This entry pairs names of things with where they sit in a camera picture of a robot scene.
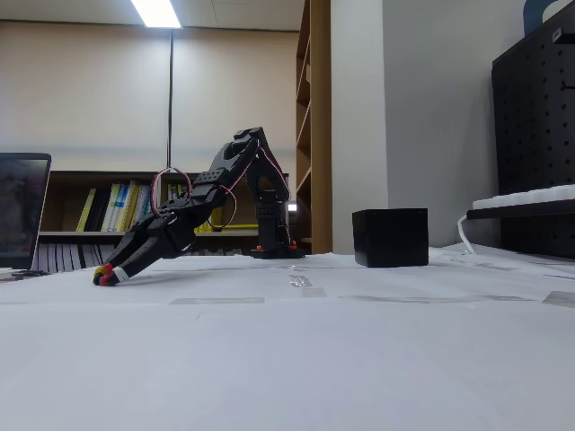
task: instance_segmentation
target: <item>beige wall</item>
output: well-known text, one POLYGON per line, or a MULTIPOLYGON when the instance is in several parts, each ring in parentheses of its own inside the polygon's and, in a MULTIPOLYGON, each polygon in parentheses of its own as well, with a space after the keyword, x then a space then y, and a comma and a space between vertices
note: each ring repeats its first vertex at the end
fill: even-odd
POLYGON ((0 23, 0 151, 55 170, 165 166, 169 33, 0 23))
POLYGON ((172 164, 205 171, 236 131, 263 127, 296 184, 295 33, 176 32, 172 164))
MULTIPOLYGON (((209 168, 262 126, 295 187, 295 33, 176 31, 172 165, 209 168)), ((165 166, 170 45, 152 29, 0 23, 0 151, 46 152, 55 170, 165 166)))

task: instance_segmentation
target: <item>yellow book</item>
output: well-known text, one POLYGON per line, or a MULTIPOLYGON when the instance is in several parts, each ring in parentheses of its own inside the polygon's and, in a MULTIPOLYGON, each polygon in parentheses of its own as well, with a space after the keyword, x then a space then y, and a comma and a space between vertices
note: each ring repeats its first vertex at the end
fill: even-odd
POLYGON ((240 229, 257 229, 258 225, 256 224, 229 224, 224 228, 224 231, 229 229, 234 229, 235 231, 240 229))
POLYGON ((212 211, 212 215, 210 217, 210 222, 214 226, 221 226, 224 221, 222 220, 222 216, 224 214, 224 207, 216 208, 212 211))
POLYGON ((126 202, 124 203, 124 207, 120 210, 118 217, 118 232, 126 232, 128 230, 129 222, 131 221, 132 216, 134 215, 134 210, 136 209, 137 192, 137 182, 130 181, 126 202))
POLYGON ((86 222, 88 221, 88 215, 90 214, 90 208, 92 207, 93 197, 96 194, 96 189, 90 189, 90 193, 88 193, 88 199, 84 204, 84 209, 82 210, 82 215, 80 216, 80 221, 78 222, 78 226, 76 227, 76 232, 83 232, 86 226, 86 222))

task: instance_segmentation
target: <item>white keyboard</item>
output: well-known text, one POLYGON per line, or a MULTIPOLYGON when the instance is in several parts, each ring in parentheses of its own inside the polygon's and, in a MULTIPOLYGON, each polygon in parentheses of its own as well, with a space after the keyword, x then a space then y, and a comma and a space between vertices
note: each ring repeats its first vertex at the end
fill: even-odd
POLYGON ((515 205, 553 202, 555 200, 575 199, 575 186, 559 186, 550 189, 538 189, 512 195, 496 196, 491 199, 473 202, 473 209, 513 207, 515 205))

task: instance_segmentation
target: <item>black cube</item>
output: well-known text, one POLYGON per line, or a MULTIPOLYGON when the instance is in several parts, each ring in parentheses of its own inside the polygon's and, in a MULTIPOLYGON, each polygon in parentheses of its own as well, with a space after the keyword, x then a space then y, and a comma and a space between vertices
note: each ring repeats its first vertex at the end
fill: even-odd
POLYGON ((356 262, 370 268, 429 264, 428 210, 366 209, 353 213, 356 262))

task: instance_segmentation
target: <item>ceiling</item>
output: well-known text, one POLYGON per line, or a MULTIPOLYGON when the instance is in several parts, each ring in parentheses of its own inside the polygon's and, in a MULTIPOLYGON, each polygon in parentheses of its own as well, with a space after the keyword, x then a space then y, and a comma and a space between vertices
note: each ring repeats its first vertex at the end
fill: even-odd
MULTIPOLYGON (((172 0, 181 25, 299 30, 305 0, 172 0)), ((0 20, 143 24, 131 0, 0 0, 0 20)))

